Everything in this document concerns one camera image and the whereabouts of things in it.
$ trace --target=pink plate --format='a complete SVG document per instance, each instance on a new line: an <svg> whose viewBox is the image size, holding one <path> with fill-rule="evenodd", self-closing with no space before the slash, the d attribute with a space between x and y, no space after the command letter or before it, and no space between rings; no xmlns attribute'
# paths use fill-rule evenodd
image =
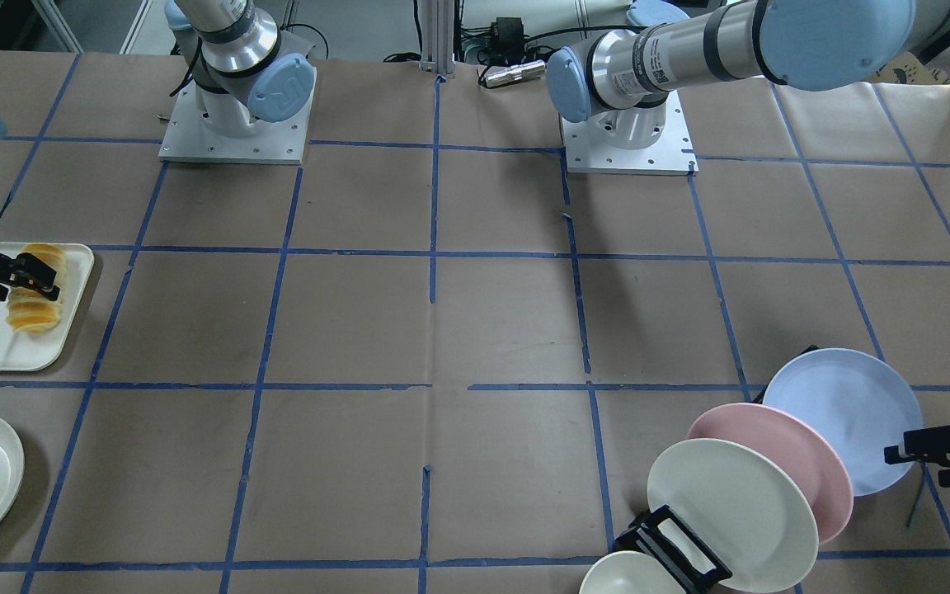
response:
<svg viewBox="0 0 950 594"><path fill-rule="evenodd" d="M853 514L849 474L834 448L798 418L757 403L727 403L694 421L687 439L696 437L744 445L783 469L806 496L821 544L849 523Z"/></svg>

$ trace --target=light blue plate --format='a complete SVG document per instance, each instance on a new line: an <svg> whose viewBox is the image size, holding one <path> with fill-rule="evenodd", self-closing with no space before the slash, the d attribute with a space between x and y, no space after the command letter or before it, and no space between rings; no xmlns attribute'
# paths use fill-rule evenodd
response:
<svg viewBox="0 0 950 594"><path fill-rule="evenodd" d="M904 377L885 362L850 349L811 351L784 365L764 394L766 406L810 425L844 462L853 495L900 481L908 464L886 464L882 451L923 428L923 413Z"/></svg>

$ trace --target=black cable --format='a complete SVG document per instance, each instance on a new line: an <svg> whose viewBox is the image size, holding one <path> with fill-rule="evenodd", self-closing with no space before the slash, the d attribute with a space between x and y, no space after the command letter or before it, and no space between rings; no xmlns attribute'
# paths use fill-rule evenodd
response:
<svg viewBox="0 0 950 594"><path fill-rule="evenodd" d="M174 97L175 95L177 95L178 93L180 93L180 91L181 91L182 89L185 89L186 84L189 84L189 82L191 82L191 80L193 79L193 68L196 68L196 60L199 60L199 59L200 59L200 49L201 49L201 48L204 48L204 38L203 38L203 37L197 37L197 38L196 38L196 50L195 50L195 52L193 52L193 59L189 62L189 68L186 68L186 74L185 74L184 76L182 76L182 78L181 78L181 83L178 84L178 86L175 87L175 89L174 89L173 91L171 91L171 93L168 95L168 97Z"/></svg>
<svg viewBox="0 0 950 594"><path fill-rule="evenodd" d="M628 24L618 24L618 26L610 26L608 24L607 26L573 26L573 27L570 27L570 29L557 29L555 31L548 31L548 33L542 33L539 35L534 35L533 37L525 38L523 40L523 44L512 45L511 48L504 50L504 52L501 52L501 55L507 56L509 53L512 53L513 50L524 48L525 45L527 45L529 42L536 41L538 39L543 39L544 37L552 37L553 35L562 35L564 33L583 33L583 31L614 31L618 29L624 29L626 31L634 31L634 33L640 33L640 31L644 31L645 29L647 29L647 27L629 26ZM482 72L479 73L478 75L479 87L486 86L486 75L487 75L487 72L490 72L490 68L491 67L487 65L487 67L485 67L482 70Z"/></svg>
<svg viewBox="0 0 950 594"><path fill-rule="evenodd" d="M420 4L419 0L412 0L412 22L416 23L416 42L423 54L423 31L420 31Z"/></svg>
<svg viewBox="0 0 950 594"><path fill-rule="evenodd" d="M316 26L309 26L305 22L294 22L290 24L282 24L282 26L280 26L280 29L282 31L287 31L291 29L291 27L294 27L294 26L305 26L306 29L313 31L313 33L317 33L321 37L321 41L325 42L325 59L328 60L328 40L325 39L325 34L321 33L321 31L318 31Z"/></svg>

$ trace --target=white tray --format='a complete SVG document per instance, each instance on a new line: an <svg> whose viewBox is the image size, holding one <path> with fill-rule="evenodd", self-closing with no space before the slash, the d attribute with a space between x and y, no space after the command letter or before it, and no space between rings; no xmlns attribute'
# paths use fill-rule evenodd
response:
<svg viewBox="0 0 950 594"><path fill-rule="evenodd" d="M15 258L26 243L0 242L0 253ZM94 252L78 243L57 243L68 259L67 285L61 287L61 321L41 334L14 332L7 324L7 305L0 301L0 371L38 371L60 357L76 305L94 268Z"/></svg>

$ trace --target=croissant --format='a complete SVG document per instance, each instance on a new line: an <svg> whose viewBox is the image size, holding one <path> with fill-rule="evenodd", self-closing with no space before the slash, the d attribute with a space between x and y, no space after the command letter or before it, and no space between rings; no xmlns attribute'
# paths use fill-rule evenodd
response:
<svg viewBox="0 0 950 594"><path fill-rule="evenodd" d="M57 271L57 277L54 279L54 285L64 287L64 275L68 271L68 261L64 252L56 245L48 243L30 243L27 244L21 252L28 252L39 260L42 260L46 266L54 268ZM29 289L20 289L14 287L10 290L10 297L7 298L7 308L10 313L7 315L7 323L14 332L45 332L50 328L57 326L61 320L61 301L64 293L57 298L57 301L50 301Z"/></svg>

